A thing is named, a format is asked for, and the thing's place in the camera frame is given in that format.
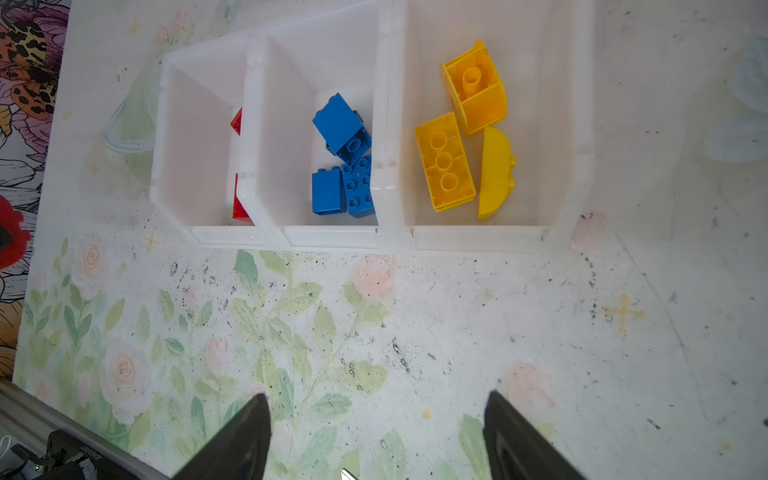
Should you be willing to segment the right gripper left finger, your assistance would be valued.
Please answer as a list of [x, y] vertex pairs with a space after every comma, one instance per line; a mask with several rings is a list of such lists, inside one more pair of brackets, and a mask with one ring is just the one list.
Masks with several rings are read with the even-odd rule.
[[173, 479], [261, 480], [271, 440], [265, 394], [254, 396]]

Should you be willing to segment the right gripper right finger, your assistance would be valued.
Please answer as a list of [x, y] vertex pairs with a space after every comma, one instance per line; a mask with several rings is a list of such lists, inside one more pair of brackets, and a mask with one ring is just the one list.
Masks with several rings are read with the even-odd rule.
[[485, 407], [483, 436], [492, 479], [585, 479], [496, 390], [490, 392]]

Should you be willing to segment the red lego brick small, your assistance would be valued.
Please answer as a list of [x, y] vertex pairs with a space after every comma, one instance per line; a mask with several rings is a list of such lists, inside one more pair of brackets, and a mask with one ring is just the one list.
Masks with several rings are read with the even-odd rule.
[[252, 224], [252, 220], [246, 211], [245, 207], [243, 206], [242, 202], [239, 199], [238, 196], [239, 192], [239, 175], [235, 175], [235, 181], [234, 181], [234, 199], [233, 199], [233, 208], [232, 208], [232, 219], [239, 221], [239, 222], [246, 222], [249, 224]]

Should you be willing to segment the yellow curved lego brick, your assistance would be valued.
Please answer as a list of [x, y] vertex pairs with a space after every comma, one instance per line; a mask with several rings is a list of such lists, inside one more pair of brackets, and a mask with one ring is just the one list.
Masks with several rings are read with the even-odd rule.
[[515, 188], [516, 157], [508, 137], [494, 127], [484, 129], [478, 219], [490, 219]]

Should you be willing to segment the yellow orange lego brick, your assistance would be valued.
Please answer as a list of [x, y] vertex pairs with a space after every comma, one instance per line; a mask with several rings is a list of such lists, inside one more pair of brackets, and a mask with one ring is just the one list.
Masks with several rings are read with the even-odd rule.
[[443, 212], [476, 198], [469, 162], [454, 112], [414, 129], [433, 209]]

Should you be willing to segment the red lego brick long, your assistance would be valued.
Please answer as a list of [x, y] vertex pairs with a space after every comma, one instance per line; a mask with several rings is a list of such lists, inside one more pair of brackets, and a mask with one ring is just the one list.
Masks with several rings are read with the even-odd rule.
[[242, 123], [242, 109], [239, 109], [230, 122], [231, 128], [238, 136], [241, 135], [241, 123]]

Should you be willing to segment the white three-compartment bin tray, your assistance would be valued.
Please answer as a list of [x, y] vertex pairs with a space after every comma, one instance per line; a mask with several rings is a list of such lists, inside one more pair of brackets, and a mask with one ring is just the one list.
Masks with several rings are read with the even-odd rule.
[[[367, 253], [564, 250], [595, 166], [591, 1], [338, 1], [272, 15], [161, 62], [153, 204], [209, 248]], [[454, 112], [447, 63], [482, 40], [508, 101], [515, 188], [490, 219], [431, 204], [414, 129]], [[312, 211], [339, 93], [372, 136], [375, 213]], [[230, 122], [242, 109], [241, 135]], [[232, 219], [238, 196], [252, 224]]]

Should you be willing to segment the small blue lego brick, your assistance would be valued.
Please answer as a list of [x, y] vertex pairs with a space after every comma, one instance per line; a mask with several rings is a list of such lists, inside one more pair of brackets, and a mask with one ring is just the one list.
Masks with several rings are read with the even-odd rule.
[[372, 139], [365, 127], [361, 127], [338, 149], [336, 156], [345, 164], [352, 165], [365, 156], [372, 147]]

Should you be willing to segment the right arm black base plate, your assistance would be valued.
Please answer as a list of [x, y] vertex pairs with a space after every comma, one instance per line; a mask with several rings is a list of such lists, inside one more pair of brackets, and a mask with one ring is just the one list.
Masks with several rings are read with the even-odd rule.
[[50, 433], [47, 450], [37, 455], [21, 444], [11, 447], [20, 463], [1, 472], [2, 479], [135, 480], [138, 476], [64, 430]]

